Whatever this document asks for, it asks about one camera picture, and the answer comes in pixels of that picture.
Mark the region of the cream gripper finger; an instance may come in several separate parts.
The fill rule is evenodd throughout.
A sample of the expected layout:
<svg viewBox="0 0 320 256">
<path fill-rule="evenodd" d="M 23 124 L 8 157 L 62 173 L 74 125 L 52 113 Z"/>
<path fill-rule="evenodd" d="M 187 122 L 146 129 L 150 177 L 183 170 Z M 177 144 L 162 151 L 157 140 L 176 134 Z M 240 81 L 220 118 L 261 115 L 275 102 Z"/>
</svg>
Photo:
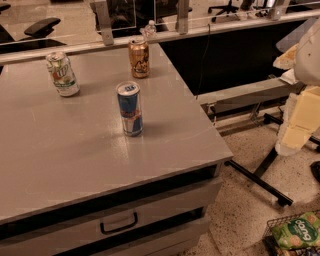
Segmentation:
<svg viewBox="0 0 320 256">
<path fill-rule="evenodd" d="M 289 70 L 293 68 L 295 64 L 295 56 L 296 56 L 297 48 L 298 48 L 297 44 L 290 47 L 281 56 L 276 58 L 276 60 L 273 62 L 273 66 L 282 70 Z"/>
<path fill-rule="evenodd" d="M 320 88 L 307 86 L 299 95 L 291 93 L 285 104 L 276 152 L 281 156 L 296 154 L 319 127 Z"/>
</svg>

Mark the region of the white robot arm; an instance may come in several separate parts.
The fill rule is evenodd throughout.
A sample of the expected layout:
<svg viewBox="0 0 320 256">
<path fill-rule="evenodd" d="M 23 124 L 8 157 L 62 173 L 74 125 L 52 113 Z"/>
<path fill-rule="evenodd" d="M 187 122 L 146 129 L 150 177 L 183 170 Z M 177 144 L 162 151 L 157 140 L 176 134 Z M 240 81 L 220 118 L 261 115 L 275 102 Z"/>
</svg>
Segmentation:
<svg viewBox="0 0 320 256">
<path fill-rule="evenodd" d="M 275 144 L 279 155 L 290 156 L 299 152 L 320 127 L 320 20 L 277 57 L 273 66 L 291 71 L 306 85 L 299 95 L 289 94 Z"/>
</svg>

